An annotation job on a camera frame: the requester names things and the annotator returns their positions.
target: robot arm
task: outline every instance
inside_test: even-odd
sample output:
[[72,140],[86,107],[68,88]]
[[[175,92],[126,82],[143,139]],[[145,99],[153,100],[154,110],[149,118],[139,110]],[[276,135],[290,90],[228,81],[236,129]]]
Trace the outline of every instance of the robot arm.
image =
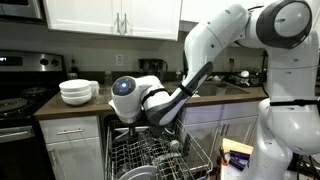
[[199,23],[185,42],[188,76],[171,96],[154,76],[122,77],[113,85],[113,100],[109,104],[124,123],[133,123],[139,117],[142,106],[151,123],[168,124],[210,76],[218,54],[229,44],[245,37],[248,19],[246,9],[232,4]]

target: kitchen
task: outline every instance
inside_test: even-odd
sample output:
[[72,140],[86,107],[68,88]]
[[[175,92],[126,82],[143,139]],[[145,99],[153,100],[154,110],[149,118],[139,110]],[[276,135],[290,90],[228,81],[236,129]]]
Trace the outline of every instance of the kitchen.
[[[184,20],[182,19],[182,15],[184,14],[184,8],[186,8],[186,11],[188,11],[188,8],[182,5],[181,20]],[[87,34],[70,33],[64,31],[51,31],[48,30],[47,26],[43,25],[22,24],[3,21],[0,22],[0,26],[3,27],[0,29],[0,40],[2,42],[0,44],[0,49],[59,54],[64,57],[66,70],[68,71],[71,68],[71,60],[75,59],[80,71],[80,77],[84,77],[90,80],[97,80],[101,83],[103,80],[104,71],[112,71],[113,74],[117,74],[118,72],[120,75],[127,75],[129,73],[131,74],[132,72],[136,73],[139,72],[138,59],[159,58],[165,60],[168,63],[168,73],[173,74],[173,78],[170,79],[170,81],[174,81],[175,71],[177,71],[178,69],[183,69],[182,52],[184,47],[184,40],[188,31],[190,30],[190,27],[194,26],[194,24],[190,23],[190,21],[190,19],[189,21],[181,21],[180,31],[179,33],[177,32],[177,41],[161,40],[161,38],[145,39],[122,36],[94,35],[90,33]],[[123,55],[124,63],[122,66],[117,66],[116,55],[118,54]],[[230,58],[236,61],[235,71],[239,71],[241,68],[245,67],[261,68],[263,58],[261,56],[262,54],[262,49],[256,50],[245,49],[241,47],[228,47],[219,55],[219,57],[214,62],[213,72],[228,72]],[[187,113],[191,114],[190,116],[186,116],[186,125],[189,126],[189,129],[193,129],[193,135],[198,137],[200,141],[201,139],[203,139],[204,142],[200,142],[200,145],[202,145],[201,143],[205,144],[205,141],[207,140],[213,142],[213,144],[219,144],[222,138],[216,138],[216,134],[220,130],[225,131],[224,134],[227,135],[227,127],[229,126],[229,129],[234,128],[234,131],[232,132],[240,133],[229,135],[231,139],[242,141],[247,144],[251,143],[252,145],[252,142],[254,142],[254,140],[253,138],[251,138],[251,134],[256,124],[256,118],[258,114],[257,104],[266,96],[262,91],[259,91],[257,89],[245,88],[244,90],[249,92],[249,94],[243,94],[241,96],[230,95],[229,97],[200,97],[199,99],[192,98],[188,101],[186,109],[181,113],[181,117],[184,117],[184,114]],[[95,105],[95,107],[85,105],[82,107],[73,108],[65,104],[59,104],[62,102],[61,99],[59,99],[58,96],[56,96],[55,98],[56,99],[51,99],[48,102],[48,104],[46,104],[41,109],[42,111],[36,113],[35,118],[37,120],[41,120],[40,124],[41,122],[44,122],[44,124],[46,125],[43,126],[46,126],[47,129],[51,128],[52,130],[54,129],[57,131],[63,131],[65,130],[65,127],[68,126],[71,127],[71,129],[74,128],[71,125],[74,124],[74,122],[76,122],[77,120],[79,120],[77,122],[79,122],[80,126],[80,121],[82,121],[81,119],[86,117],[87,120],[92,122],[90,127],[96,126],[96,128],[93,130],[94,133],[89,136],[86,136],[86,138],[95,138],[95,140],[100,138],[102,132],[98,132],[100,131],[98,130],[98,124],[100,123],[98,119],[103,119],[104,116],[113,113],[112,109],[108,105]],[[240,130],[233,127],[232,123],[230,123],[233,122],[234,124],[239,124],[240,121],[236,121],[236,119],[241,119],[241,122],[245,122],[244,125],[241,126],[242,129]],[[79,138],[82,138],[72,137],[70,139],[70,137],[67,137],[66,139],[60,139],[59,141],[57,141],[52,139],[50,140],[50,134],[46,134],[45,132],[43,132],[43,134],[45,136],[45,143],[48,145],[47,147],[49,147],[50,144],[54,145],[58,144],[59,142],[68,142],[72,140],[74,141],[79,140]],[[97,152],[100,152],[102,155],[98,156],[95,154],[96,156],[93,157],[94,155],[91,154],[87,157],[97,160],[98,162],[100,162],[102,166],[102,164],[104,164],[105,159],[100,158],[99,160],[98,157],[104,157],[105,152],[103,150],[104,147],[98,144],[93,145],[95,146],[94,149],[98,149]],[[206,147],[206,153],[210,154],[211,149],[211,147]],[[58,153],[59,151],[61,153],[66,152],[65,150],[56,150],[56,152]],[[60,156],[65,157],[66,159],[70,157],[64,154],[60,154]],[[79,174],[79,176],[76,176],[76,178],[74,178],[79,179],[81,175],[87,173],[86,170],[81,169],[80,167],[72,167],[71,165],[75,165],[75,162],[71,162],[70,164],[64,162],[64,165],[62,165],[63,163],[61,162],[63,161],[60,161],[61,157],[57,156],[58,161],[53,167],[57,179],[73,179],[73,174]]]

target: stove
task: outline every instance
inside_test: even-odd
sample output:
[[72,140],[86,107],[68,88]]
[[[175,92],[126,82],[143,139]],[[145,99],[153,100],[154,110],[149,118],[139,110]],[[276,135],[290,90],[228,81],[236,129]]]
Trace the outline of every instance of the stove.
[[61,55],[0,50],[0,179],[54,179],[33,114],[66,80]]

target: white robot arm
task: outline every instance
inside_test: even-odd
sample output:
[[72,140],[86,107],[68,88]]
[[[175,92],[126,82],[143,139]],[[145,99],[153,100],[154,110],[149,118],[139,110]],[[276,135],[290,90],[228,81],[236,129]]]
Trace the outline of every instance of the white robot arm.
[[293,152],[319,153],[319,102],[314,90],[319,40],[311,32],[311,9],[304,0],[265,2],[249,11],[231,4],[199,23],[185,41],[188,76],[171,96],[154,76],[119,78],[110,105],[120,119],[132,124],[144,109],[155,125],[171,122],[211,74],[217,55],[236,41],[248,48],[265,48],[269,55],[270,99],[259,105],[257,143],[240,179],[280,180]]

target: kitchen sink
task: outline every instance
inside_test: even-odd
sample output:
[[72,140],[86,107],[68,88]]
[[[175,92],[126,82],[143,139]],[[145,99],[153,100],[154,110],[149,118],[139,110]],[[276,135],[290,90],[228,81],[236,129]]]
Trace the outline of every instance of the kitchen sink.
[[225,83],[212,83],[212,82],[204,82],[197,90],[197,93],[201,96],[216,96],[218,87],[225,88],[225,93],[218,95],[240,95],[240,94],[249,94],[247,91],[244,91],[238,87],[231,86]]

